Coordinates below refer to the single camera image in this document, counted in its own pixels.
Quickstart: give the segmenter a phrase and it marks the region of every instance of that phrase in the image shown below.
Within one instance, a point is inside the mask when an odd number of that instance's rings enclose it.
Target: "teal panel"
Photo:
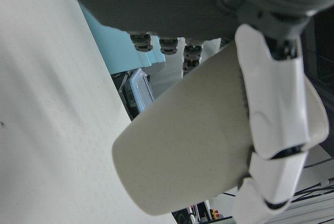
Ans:
[[[158,37],[153,36],[153,50],[139,52],[127,32],[101,25],[87,9],[80,7],[110,74],[165,62]]]

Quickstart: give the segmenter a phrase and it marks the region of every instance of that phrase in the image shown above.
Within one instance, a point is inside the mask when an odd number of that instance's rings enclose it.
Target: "machine part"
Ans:
[[[135,49],[139,52],[148,52],[153,49],[151,45],[151,36],[147,33],[130,34],[132,43],[135,45]]]
[[[202,53],[201,45],[186,45],[184,47],[183,56],[187,60],[199,60]]]
[[[184,59],[183,62],[183,75],[188,74],[189,72],[191,72],[196,66],[199,65],[199,61],[200,60],[186,60]]]
[[[266,37],[277,40],[279,47],[282,47],[286,40],[298,38],[309,22],[307,16],[293,17],[273,14],[249,2],[244,2],[236,14],[240,23],[251,25]]]
[[[173,38],[160,38],[160,51],[165,55],[172,55],[177,52],[177,44],[178,39],[177,37]]]
[[[200,63],[200,55],[202,53],[202,46],[201,45],[191,45],[189,41],[187,42],[188,45],[184,47],[183,51],[183,75],[188,74],[191,72],[196,66]]]
[[[146,73],[141,68],[111,77],[131,120],[153,103],[152,89]]]

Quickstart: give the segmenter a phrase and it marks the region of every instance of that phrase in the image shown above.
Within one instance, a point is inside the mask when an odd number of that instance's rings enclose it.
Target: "wire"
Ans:
[[[317,223],[317,224],[323,224],[323,223],[329,222],[329,221],[331,221],[331,220],[334,220],[334,218],[332,218],[332,219],[330,219],[330,220],[325,220],[325,221],[323,221],[323,222],[319,222],[319,223]]]
[[[309,195],[309,194],[311,194],[311,193],[313,193],[313,192],[309,192],[309,193],[307,193],[307,194],[304,194],[304,195],[300,196],[299,198],[295,199],[295,201],[298,200],[298,199],[301,199],[301,198],[303,198],[303,197],[305,197],[305,196],[307,196],[307,195]]]
[[[319,183],[317,183],[317,184],[315,184],[315,185],[313,185],[313,186],[309,186],[309,187],[307,187],[307,188],[304,188],[304,189],[302,189],[302,190],[299,190],[298,192],[295,192],[295,196],[297,196],[297,195],[300,195],[302,192],[304,192],[304,191],[306,191],[306,190],[309,190],[309,189],[312,189],[312,188],[315,188],[315,187],[317,187],[317,186],[321,186],[321,183],[319,182]]]
[[[229,195],[229,196],[233,196],[233,197],[235,197],[235,195],[234,195],[234,194],[229,194],[229,193],[223,193],[223,194],[226,194],[226,195]]]
[[[334,189],[334,186],[326,186],[326,187],[312,189],[312,190],[305,190],[305,191],[302,191],[302,192],[300,192],[298,194],[295,193],[294,196],[298,196],[298,195],[306,194],[306,193],[314,193],[314,192],[323,191],[323,190],[331,190],[331,189]]]
[[[310,195],[310,196],[304,196],[300,199],[294,199],[293,201],[291,201],[292,203],[293,202],[299,202],[299,201],[304,201],[306,199],[311,199],[311,198],[314,198],[314,197],[318,197],[318,196],[322,196],[322,195],[325,195],[325,194],[331,194],[331,193],[334,193],[334,190],[331,190],[331,191],[328,191],[328,192],[325,192],[325,193],[321,193],[321,194],[315,194],[315,195]]]
[[[323,160],[323,161],[320,161],[320,162],[317,162],[317,163],[314,163],[314,164],[305,166],[304,168],[311,168],[311,167],[314,167],[314,166],[323,164],[323,163],[325,163],[325,162],[327,162],[327,161],[330,161],[330,160],[334,160],[334,157],[331,157],[331,158],[329,158],[329,159],[327,159],[327,160]]]

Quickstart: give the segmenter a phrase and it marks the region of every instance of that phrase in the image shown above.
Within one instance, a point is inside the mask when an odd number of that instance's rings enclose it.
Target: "robotic hand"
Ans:
[[[274,60],[265,37],[252,27],[240,26],[235,38],[254,151],[233,217],[237,223],[264,223],[288,207],[308,150],[327,137],[329,126],[325,109],[304,76],[299,39],[294,55],[287,46],[280,60]]]
[[[165,53],[175,53],[176,37],[232,40],[158,98],[115,142],[117,172],[137,205],[163,214],[240,182],[233,210],[238,223],[264,223],[284,211],[308,150],[329,130],[324,106],[303,72],[299,37],[309,17],[334,0],[79,1],[104,25],[160,36]],[[187,163],[201,176],[177,170]],[[212,164],[221,165],[222,175]],[[194,195],[189,185],[201,190]]]

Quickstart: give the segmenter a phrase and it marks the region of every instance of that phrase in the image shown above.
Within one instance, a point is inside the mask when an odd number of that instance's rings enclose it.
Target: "white device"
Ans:
[[[238,223],[264,223],[288,207],[308,149],[327,137],[329,126],[314,88],[305,81],[299,41],[296,58],[276,61],[264,36],[252,27],[241,25],[235,38],[255,151],[233,217]],[[308,120],[314,117],[317,123]],[[291,153],[283,154],[288,148]]]

